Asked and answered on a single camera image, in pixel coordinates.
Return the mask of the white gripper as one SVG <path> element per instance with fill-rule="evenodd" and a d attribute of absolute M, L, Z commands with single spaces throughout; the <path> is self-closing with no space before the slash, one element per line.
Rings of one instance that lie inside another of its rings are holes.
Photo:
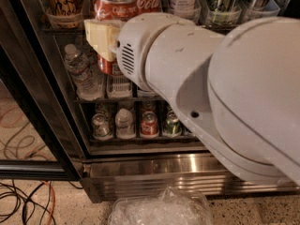
<path fill-rule="evenodd" d="M 174 24 L 193 25 L 178 16 L 152 12 L 127 22 L 88 19 L 84 21 L 86 40 L 105 60 L 117 58 L 121 72 L 139 88 L 151 91 L 145 79 L 145 60 L 156 38 Z"/>

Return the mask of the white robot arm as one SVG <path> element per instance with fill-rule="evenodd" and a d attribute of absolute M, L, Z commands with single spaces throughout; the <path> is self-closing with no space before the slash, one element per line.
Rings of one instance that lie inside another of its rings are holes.
<path fill-rule="evenodd" d="M 227 35 L 168 13 L 90 19 L 86 39 L 237 177 L 300 184 L 300 20 L 265 17 Z"/>

